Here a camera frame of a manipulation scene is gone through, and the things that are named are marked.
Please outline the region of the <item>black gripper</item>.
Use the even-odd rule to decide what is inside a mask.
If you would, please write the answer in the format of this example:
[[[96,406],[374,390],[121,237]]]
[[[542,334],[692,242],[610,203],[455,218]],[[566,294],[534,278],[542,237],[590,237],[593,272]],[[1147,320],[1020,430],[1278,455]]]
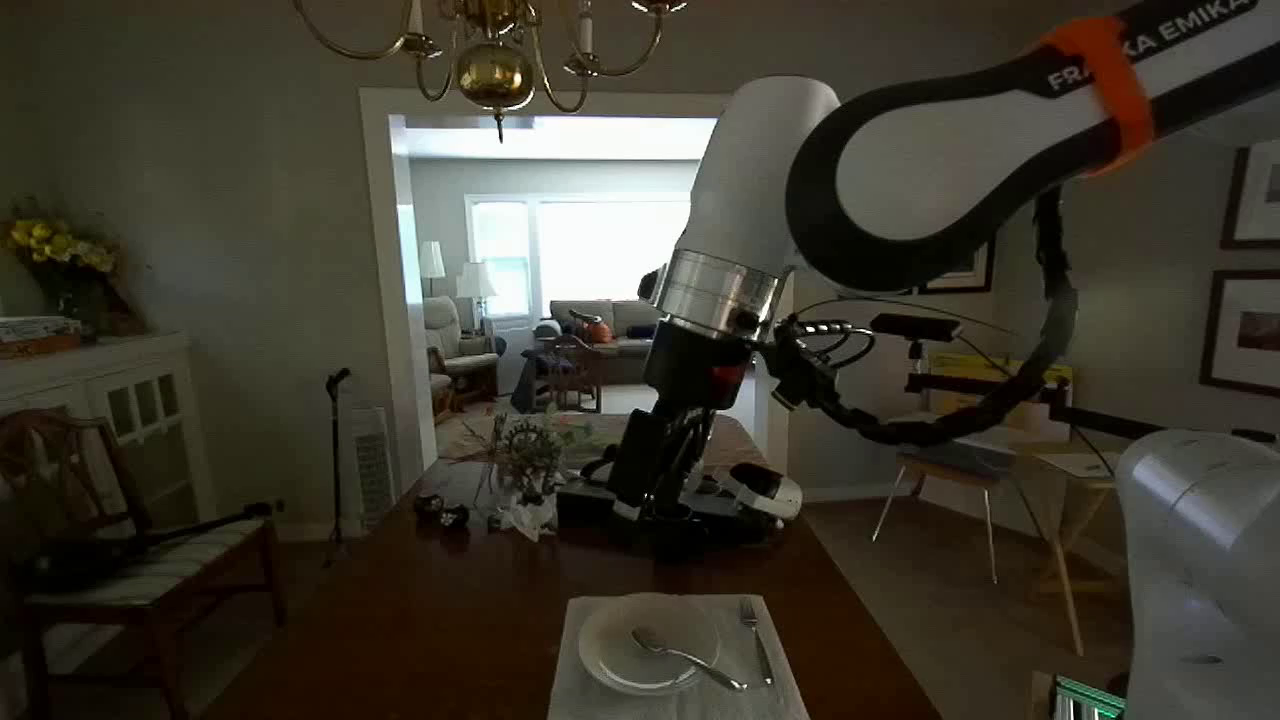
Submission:
[[[706,455],[719,406],[738,404],[752,345],[662,323],[646,364],[655,390],[648,413],[631,413],[617,445],[610,493],[614,512],[631,524],[680,515],[687,469]]]

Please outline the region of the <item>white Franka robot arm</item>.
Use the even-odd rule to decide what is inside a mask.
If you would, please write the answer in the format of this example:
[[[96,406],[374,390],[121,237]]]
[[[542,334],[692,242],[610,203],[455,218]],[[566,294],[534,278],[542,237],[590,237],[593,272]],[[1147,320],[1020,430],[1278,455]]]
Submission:
[[[1057,188],[1278,86],[1278,60],[1280,0],[1137,0],[1009,62],[857,101],[809,76],[745,83],[655,282],[655,404],[629,421],[614,506],[652,539],[678,534],[710,421],[752,358],[788,404],[880,445],[995,425],[1074,340]],[[907,290],[995,239],[1017,206],[1042,218],[1047,316],[1020,372],[964,413],[888,425],[849,406],[771,320],[801,265],[845,286]],[[1229,430],[1147,430],[1125,448],[1117,487],[1131,593],[1125,720],[1280,720],[1280,452]]]

